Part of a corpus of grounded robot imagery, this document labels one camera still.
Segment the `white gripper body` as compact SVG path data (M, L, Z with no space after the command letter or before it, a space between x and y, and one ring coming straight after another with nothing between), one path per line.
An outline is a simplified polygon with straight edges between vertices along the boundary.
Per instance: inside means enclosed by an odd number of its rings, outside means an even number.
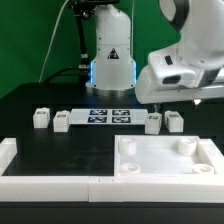
M135 94L141 104L222 98L224 80L216 82L216 77L216 72L181 63L149 62L138 77Z

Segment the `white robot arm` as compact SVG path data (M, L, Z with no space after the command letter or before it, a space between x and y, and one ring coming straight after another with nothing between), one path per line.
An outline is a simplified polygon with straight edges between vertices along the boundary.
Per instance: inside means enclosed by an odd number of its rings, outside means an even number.
M89 91L142 104L224 97L224 0L158 0L180 41L148 55L141 72L130 53L131 21L108 2L96 5L97 53Z

